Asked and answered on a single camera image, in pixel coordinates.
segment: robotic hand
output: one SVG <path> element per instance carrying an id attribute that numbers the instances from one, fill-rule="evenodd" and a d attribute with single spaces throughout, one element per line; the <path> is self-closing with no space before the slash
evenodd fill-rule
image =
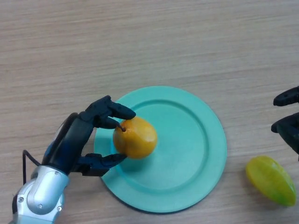
<path id="1" fill-rule="evenodd" d="M 273 102 L 275 106 L 286 106 L 294 103 L 299 103 L 299 86 L 279 94 Z M 299 113 L 275 122 L 271 130 L 278 133 L 299 154 Z"/>
<path id="2" fill-rule="evenodd" d="M 13 198 L 13 221 L 10 224 L 53 224 L 63 209 L 64 189 L 69 184 L 68 175 L 71 172 L 80 172 L 83 176 L 103 176 L 126 158 L 123 154 L 81 156 L 93 129 L 122 128 L 111 117 L 132 119 L 135 115 L 134 111 L 105 96 L 85 111 L 72 113 L 63 122 L 41 164 L 24 151 L 24 185 Z M 27 183 L 25 155 L 38 166 Z"/>

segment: silver robot wrist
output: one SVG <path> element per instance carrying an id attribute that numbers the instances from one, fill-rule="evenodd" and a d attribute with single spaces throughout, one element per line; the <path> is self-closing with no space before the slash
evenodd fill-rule
<path id="1" fill-rule="evenodd" d="M 17 212 L 9 224 L 53 224 L 64 206 L 69 177 L 49 166 L 38 166 L 18 192 Z"/>

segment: green plastic plate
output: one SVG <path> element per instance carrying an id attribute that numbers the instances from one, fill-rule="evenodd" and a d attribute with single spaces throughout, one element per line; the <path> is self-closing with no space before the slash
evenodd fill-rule
<path id="1" fill-rule="evenodd" d="M 206 103 L 169 86 L 138 89 L 117 102 L 151 123 L 158 134 L 150 156 L 126 159 L 102 177 L 117 198 L 138 210 L 170 213 L 193 206 L 213 190 L 226 164 L 227 142 Z M 95 153 L 117 153 L 112 135 L 113 130 L 97 130 Z"/>

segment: wooden table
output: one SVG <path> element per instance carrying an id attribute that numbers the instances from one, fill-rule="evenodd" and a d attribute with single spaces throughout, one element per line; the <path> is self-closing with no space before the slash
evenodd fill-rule
<path id="1" fill-rule="evenodd" d="M 1 223 L 22 185 L 22 150 L 40 161 L 70 113 L 150 85 L 190 91 L 219 116 L 228 139 L 221 181 L 188 210 L 150 215 L 124 206 L 98 178 L 72 174 L 58 224 L 298 223 L 298 205 L 273 205 L 244 176 L 246 162 L 266 154 L 299 187 L 296 154 L 270 131 L 299 110 L 272 106 L 299 84 L 298 12 L 297 0 L 2 0 Z"/>

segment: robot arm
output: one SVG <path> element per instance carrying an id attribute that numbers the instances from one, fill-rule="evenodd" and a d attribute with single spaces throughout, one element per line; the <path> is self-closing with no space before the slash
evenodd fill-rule
<path id="1" fill-rule="evenodd" d="M 79 114 L 72 113 L 58 129 L 31 180 L 25 183 L 24 178 L 23 187 L 13 199 L 11 224 L 53 224 L 63 209 L 70 172 L 103 176 L 126 159 L 123 154 L 81 156 L 93 129 L 121 127 L 112 117 L 132 119 L 135 115 L 129 108 L 112 102 L 110 96 L 92 103 Z"/>

